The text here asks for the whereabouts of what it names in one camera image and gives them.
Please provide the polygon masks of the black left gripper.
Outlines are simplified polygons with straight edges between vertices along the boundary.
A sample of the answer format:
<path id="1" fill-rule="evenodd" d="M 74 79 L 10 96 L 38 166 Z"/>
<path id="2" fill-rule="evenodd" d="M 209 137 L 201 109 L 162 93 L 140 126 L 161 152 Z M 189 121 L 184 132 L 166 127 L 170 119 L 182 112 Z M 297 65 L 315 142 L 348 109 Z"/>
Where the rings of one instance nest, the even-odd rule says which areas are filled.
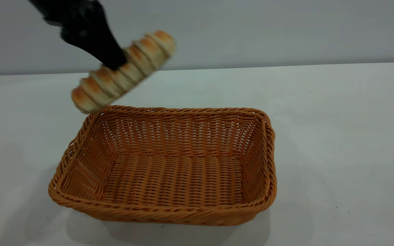
<path id="1" fill-rule="evenodd" d="M 59 27 L 61 38 L 97 58 L 111 70 L 127 63 L 127 58 L 107 26 L 98 0 L 30 0 L 44 21 Z"/>

